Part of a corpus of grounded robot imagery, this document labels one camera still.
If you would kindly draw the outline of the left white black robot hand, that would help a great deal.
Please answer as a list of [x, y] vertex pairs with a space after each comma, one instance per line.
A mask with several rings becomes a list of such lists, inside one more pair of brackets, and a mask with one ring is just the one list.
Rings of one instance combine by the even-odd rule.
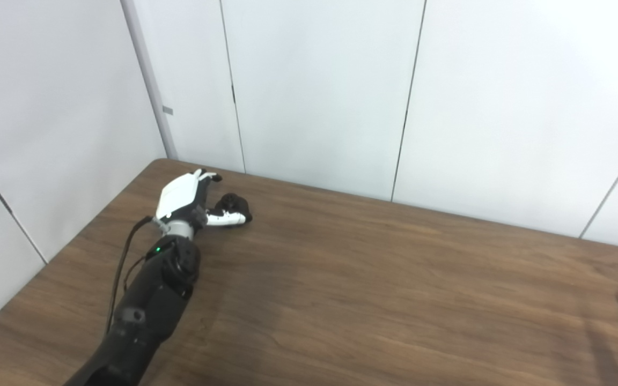
[[228, 193], [207, 208], [209, 186], [223, 180], [218, 173], [197, 169], [168, 183], [161, 191], [156, 209], [156, 221], [166, 232], [177, 229], [196, 232], [205, 227], [238, 227], [250, 223], [253, 215], [247, 200]]

